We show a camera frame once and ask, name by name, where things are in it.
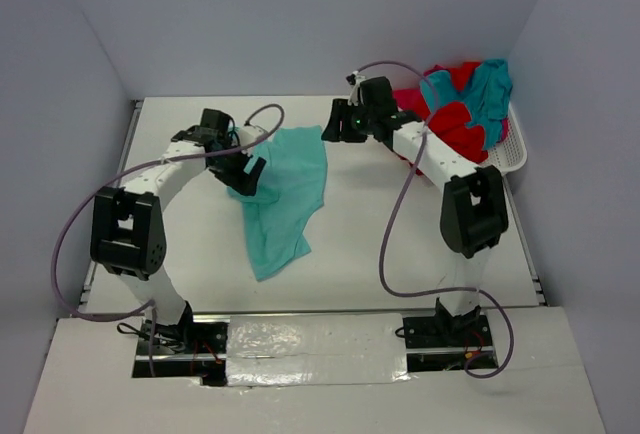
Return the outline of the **mint green t shirt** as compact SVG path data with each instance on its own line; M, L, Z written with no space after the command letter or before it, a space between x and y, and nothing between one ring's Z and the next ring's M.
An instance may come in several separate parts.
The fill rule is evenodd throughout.
M254 277L265 281L309 254L307 223L324 206L328 174L322 128L281 128L254 149L266 161L256 194L229 197L240 202L247 256Z

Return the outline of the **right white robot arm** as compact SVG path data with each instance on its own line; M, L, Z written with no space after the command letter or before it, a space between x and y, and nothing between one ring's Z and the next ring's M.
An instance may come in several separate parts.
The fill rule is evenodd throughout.
M444 344L465 338L480 312L479 289L491 251L508 229L502 174L457 154L411 111L394 102L383 106L332 101L321 139L363 143L374 138L411 161L441 193L439 232L453 256L453 267L435 288L435 334Z

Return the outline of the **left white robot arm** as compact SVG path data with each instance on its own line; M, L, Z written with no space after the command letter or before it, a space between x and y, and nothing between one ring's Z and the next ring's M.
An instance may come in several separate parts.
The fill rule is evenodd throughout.
M174 288L164 267L167 242L163 209L202 172L233 191L253 196L266 160L251 148L266 137L260 127L192 126L181 130L158 162L118 188L94 196L90 255L118 277L141 303L154 306L145 316L156 323L160 340L184 352L196 339L193 312Z

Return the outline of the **red t shirt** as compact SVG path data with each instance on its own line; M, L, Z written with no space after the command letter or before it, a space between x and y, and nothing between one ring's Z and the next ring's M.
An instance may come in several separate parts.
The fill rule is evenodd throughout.
M472 112L463 103L462 92L471 86L471 77L479 66L480 62L471 61L456 67L436 65L426 71L426 77L437 92L436 100L428 100L432 94L428 85L422 83L420 87L414 87L420 89L429 107L429 116L431 108L437 107L429 121L431 131L457 154L476 164L488 158L484 148L485 130L481 126L471 126Z

